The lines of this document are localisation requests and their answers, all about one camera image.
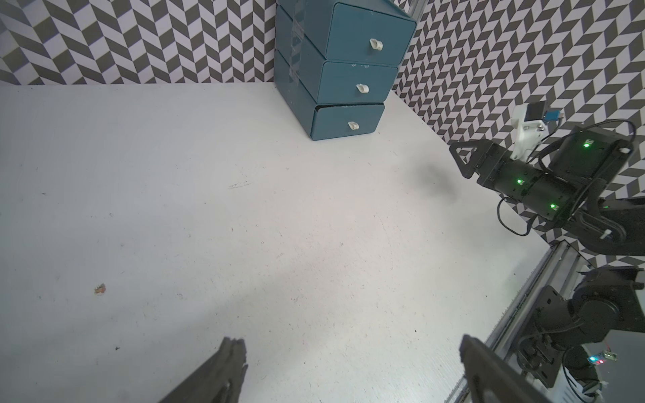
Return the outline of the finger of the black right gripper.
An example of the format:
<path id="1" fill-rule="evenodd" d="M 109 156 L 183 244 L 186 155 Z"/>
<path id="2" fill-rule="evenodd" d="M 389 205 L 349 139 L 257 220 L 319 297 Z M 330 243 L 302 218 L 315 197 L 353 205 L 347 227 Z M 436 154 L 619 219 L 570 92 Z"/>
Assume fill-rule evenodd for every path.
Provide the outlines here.
<path id="1" fill-rule="evenodd" d="M 465 142 L 457 142 L 455 144 L 455 151 L 459 154 L 462 149 L 471 150 L 474 153 L 483 152 L 483 153 L 504 153 L 504 148 L 497 142 L 490 139 L 476 139 L 469 140 Z"/>
<path id="2" fill-rule="evenodd" d="M 453 156 L 455 163 L 457 164 L 461 175 L 466 178 L 470 179 L 472 178 L 473 174 L 476 173 L 477 169 L 480 167 L 480 163 L 485 159 L 485 153 L 483 152 L 478 152 L 474 153 L 470 150 L 470 159 L 468 159 L 467 162 L 465 162 L 460 154 L 458 154 L 455 151 L 455 144 L 457 142 L 452 143 L 448 150 L 450 154 Z"/>

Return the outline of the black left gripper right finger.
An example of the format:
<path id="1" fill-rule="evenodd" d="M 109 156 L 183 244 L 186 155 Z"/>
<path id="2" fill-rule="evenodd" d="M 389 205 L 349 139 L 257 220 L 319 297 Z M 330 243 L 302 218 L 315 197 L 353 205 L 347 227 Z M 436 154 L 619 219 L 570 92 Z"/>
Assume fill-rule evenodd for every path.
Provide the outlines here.
<path id="1" fill-rule="evenodd" d="M 465 334 L 460 358 L 473 402 L 549 403 L 480 339 Z"/>

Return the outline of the teal three-drawer cabinet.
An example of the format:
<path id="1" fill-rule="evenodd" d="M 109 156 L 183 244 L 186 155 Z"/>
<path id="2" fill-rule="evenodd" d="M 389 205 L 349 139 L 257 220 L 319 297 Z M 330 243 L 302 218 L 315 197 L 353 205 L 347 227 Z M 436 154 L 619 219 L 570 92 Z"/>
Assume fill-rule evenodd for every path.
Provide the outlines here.
<path id="1" fill-rule="evenodd" d="M 417 23 L 391 1 L 280 1 L 274 80 L 314 141 L 376 131 Z"/>

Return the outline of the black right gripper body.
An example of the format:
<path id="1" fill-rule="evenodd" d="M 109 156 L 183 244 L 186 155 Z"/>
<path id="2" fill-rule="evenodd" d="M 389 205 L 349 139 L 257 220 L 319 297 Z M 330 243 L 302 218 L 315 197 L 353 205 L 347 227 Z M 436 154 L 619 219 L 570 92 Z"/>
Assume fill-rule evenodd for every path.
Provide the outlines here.
<path id="1" fill-rule="evenodd" d="M 511 151 L 493 143 L 475 172 L 477 183 L 512 199 L 523 199 L 542 177 L 542 171 L 529 164 L 511 159 Z"/>

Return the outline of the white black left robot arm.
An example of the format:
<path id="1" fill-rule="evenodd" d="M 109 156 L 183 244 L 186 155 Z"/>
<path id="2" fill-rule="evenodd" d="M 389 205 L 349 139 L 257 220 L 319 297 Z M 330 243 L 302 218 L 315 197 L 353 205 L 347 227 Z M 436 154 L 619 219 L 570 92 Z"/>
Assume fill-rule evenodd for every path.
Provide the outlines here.
<path id="1" fill-rule="evenodd" d="M 465 366 L 468 402 L 546 402 L 547 396 L 527 382 L 527 375 L 547 389 L 563 375 L 577 402 L 600 402 L 603 382 L 596 366 L 613 360 L 605 351 L 587 355 L 584 346 L 606 339 L 612 330 L 644 331 L 644 312 L 637 293 L 643 290 L 637 267 L 589 270 L 564 300 L 544 287 L 532 306 L 511 352 L 520 372 L 512 369 L 479 339 L 465 335 L 460 359 Z"/>

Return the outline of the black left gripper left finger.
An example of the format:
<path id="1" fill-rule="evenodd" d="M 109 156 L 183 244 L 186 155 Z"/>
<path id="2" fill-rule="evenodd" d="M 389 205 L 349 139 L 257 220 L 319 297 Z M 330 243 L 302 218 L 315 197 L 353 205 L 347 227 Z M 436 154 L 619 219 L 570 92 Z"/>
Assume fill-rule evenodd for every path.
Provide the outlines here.
<path id="1" fill-rule="evenodd" d="M 237 403 L 248 369 L 243 339 L 224 338 L 218 351 L 192 372 L 161 403 Z"/>

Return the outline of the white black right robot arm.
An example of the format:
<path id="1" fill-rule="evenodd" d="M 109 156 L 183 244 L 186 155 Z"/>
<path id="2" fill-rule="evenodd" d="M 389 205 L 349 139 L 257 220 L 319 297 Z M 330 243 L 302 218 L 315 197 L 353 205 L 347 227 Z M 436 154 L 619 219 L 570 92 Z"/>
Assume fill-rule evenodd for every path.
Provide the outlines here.
<path id="1" fill-rule="evenodd" d="M 562 228 L 598 255 L 644 254 L 644 199 L 601 196 L 638 147 L 633 123 L 628 136 L 599 123 L 577 127 L 542 149 L 535 166 L 512 159 L 490 139 L 455 142 L 449 152 L 467 179 L 520 203 L 548 229 Z"/>

